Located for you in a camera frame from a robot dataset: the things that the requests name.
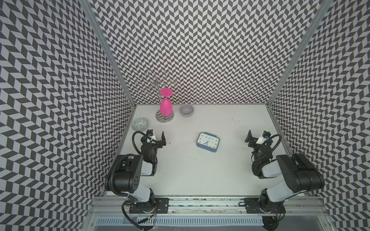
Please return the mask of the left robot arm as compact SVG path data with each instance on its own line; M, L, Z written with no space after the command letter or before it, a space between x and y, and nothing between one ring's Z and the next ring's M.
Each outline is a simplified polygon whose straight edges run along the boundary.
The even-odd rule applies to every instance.
M167 144L165 134L162 133L157 140L153 130L136 131L132 135L132 144L137 153L116 157L106 175L104 187L114 195L126 197L151 210L155 207L155 195L152 189L141 183L141 177L156 174L158 150Z

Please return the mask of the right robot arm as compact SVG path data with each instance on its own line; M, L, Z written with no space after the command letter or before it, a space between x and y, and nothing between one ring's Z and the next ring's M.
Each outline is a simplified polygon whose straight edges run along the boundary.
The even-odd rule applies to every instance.
M303 154L291 156L277 155L273 152L280 145L282 136L264 131L260 137L253 137L249 131L245 142L252 151L251 170L259 179L272 179L282 176L283 180L274 186L263 189L259 197L244 198L241 206L253 213L284 213L283 203L300 193L310 192L324 187L324 177Z

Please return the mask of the blue alarm clock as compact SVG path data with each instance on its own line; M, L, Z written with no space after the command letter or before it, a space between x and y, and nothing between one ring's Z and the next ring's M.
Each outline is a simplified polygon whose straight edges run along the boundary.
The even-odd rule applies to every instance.
M207 132L201 132L197 138L196 146L212 153L216 153L219 143L220 138L216 135Z

